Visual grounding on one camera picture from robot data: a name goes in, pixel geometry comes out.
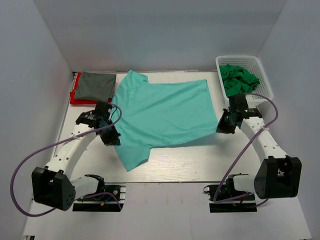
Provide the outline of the teal t shirt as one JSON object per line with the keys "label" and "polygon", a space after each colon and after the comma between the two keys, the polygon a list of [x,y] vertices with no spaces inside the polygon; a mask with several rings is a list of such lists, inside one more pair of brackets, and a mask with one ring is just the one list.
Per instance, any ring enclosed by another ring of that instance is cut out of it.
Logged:
{"label": "teal t shirt", "polygon": [[152,148],[186,144],[216,132],[218,119],[205,79],[150,83],[129,71],[112,102],[121,112],[112,116],[120,133],[115,151],[126,171],[149,159]]}

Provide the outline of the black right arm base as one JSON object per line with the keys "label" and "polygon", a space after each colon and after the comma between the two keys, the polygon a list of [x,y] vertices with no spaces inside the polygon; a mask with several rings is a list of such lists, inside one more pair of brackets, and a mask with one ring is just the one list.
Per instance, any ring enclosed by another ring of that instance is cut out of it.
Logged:
{"label": "black right arm base", "polygon": [[256,199],[253,194],[239,197],[245,194],[244,191],[237,191],[234,187],[234,181],[230,175],[217,194],[217,201],[214,202],[214,195],[219,184],[210,184],[203,188],[203,192],[209,196],[210,213],[249,213],[257,212]]}

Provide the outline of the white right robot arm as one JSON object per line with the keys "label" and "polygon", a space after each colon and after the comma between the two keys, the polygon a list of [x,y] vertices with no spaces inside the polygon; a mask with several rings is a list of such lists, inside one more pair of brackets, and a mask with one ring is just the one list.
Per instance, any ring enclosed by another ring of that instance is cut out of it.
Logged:
{"label": "white right robot arm", "polygon": [[[236,200],[257,195],[260,199],[294,198],[298,195],[302,162],[298,157],[289,156],[275,141],[269,131],[279,116],[275,109],[275,117],[268,123],[264,122],[260,111],[250,108],[246,94],[230,96],[229,107],[223,109],[222,117],[217,126],[217,133],[234,134],[239,128],[249,139],[229,169],[226,171],[214,194],[217,201],[218,193],[226,186],[226,195]],[[255,175],[231,174],[232,169],[249,147],[253,147],[260,160],[260,167]]]}

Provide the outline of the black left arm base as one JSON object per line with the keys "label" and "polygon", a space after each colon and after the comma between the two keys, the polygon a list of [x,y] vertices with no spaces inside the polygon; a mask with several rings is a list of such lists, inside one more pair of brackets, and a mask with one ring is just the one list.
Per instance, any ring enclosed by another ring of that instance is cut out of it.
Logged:
{"label": "black left arm base", "polygon": [[126,198],[124,183],[106,183],[95,174],[86,174],[71,183],[76,192],[74,212],[121,212]]}

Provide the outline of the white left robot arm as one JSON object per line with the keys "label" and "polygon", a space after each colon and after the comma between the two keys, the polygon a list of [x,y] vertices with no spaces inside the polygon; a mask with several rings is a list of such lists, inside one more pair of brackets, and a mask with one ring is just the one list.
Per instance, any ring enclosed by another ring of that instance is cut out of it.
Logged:
{"label": "white left robot arm", "polygon": [[81,156],[96,138],[100,137],[107,145],[119,145],[120,133],[112,120],[112,111],[122,110],[114,103],[98,102],[95,109],[83,112],[76,119],[69,138],[60,142],[59,152],[43,167],[36,167],[31,174],[33,198],[36,203],[62,211],[68,210],[78,199],[105,196],[104,178],[96,174],[85,174],[71,179]]}

